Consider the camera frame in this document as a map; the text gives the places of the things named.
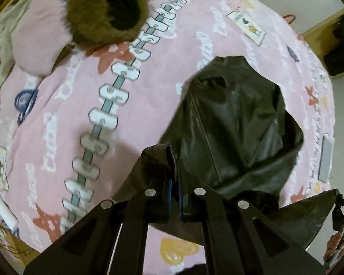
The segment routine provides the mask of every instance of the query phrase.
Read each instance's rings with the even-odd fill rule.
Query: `pink bedsheet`
[[[257,0],[151,3],[155,11],[132,44],[75,48],[44,79],[15,65],[2,86],[0,196],[19,222],[15,234],[40,252],[112,198],[142,149],[158,142],[186,81],[214,56],[243,55],[277,83],[304,132],[280,205],[330,187],[317,176],[322,136],[333,142],[332,86],[303,39]],[[232,11],[267,32],[259,47],[226,18]],[[204,261],[201,246],[149,228],[145,274],[174,274]]]

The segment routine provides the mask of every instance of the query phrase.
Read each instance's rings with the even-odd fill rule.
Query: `silver screw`
[[[196,188],[196,189],[194,190],[194,193],[195,193],[196,195],[204,195],[204,194],[206,193],[206,191],[205,191],[204,188]]]
[[[250,206],[250,204],[246,201],[239,201],[238,205],[241,209],[244,210],[246,210]]]
[[[154,189],[147,189],[145,192],[146,196],[155,196],[155,194],[157,193]]]
[[[102,209],[108,209],[108,208],[110,208],[110,207],[112,207],[112,202],[111,202],[110,200],[103,201],[103,202],[101,203],[101,208],[102,208]]]

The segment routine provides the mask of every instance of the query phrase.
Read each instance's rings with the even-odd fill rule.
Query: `starfish print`
[[[119,59],[125,62],[136,59],[135,56],[130,52],[129,45],[129,42],[117,44],[117,50],[114,52],[109,51],[110,45],[93,47],[85,52],[85,56],[94,56],[99,58],[98,74],[101,75],[111,66],[114,59]]]
[[[291,202],[292,202],[292,204],[295,203],[295,202],[301,201],[301,200],[303,200],[303,199],[306,198],[306,196],[303,195],[303,190],[304,190],[304,188],[305,188],[305,187],[302,186],[301,189],[298,191],[298,194],[293,194],[293,195],[291,196]]]
[[[310,96],[310,101],[308,102],[308,104],[315,107],[318,104],[319,100],[318,98],[313,96],[313,87],[311,86],[310,88],[307,88],[307,87],[305,88],[306,88],[307,94]]]
[[[60,231],[60,215],[49,215],[41,210],[41,208],[36,204],[37,212],[39,218],[33,219],[33,223],[40,229],[43,229],[48,233],[50,240],[54,243],[58,238],[61,237]]]

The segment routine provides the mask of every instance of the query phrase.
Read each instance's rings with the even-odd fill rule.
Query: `brown fur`
[[[131,29],[120,31],[111,26],[107,0],[67,0],[67,21],[75,36],[97,44],[133,41],[149,15],[148,0],[138,0],[141,15]]]

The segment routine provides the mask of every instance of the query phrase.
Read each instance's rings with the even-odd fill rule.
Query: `fuzzy brown garment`
[[[93,43],[133,41],[149,15],[148,0],[135,0],[136,3],[139,15],[135,24],[127,29],[114,27],[122,22],[116,24],[116,19],[111,16],[112,7],[115,5],[110,5],[110,0],[67,0],[67,22],[75,37],[81,36]]]

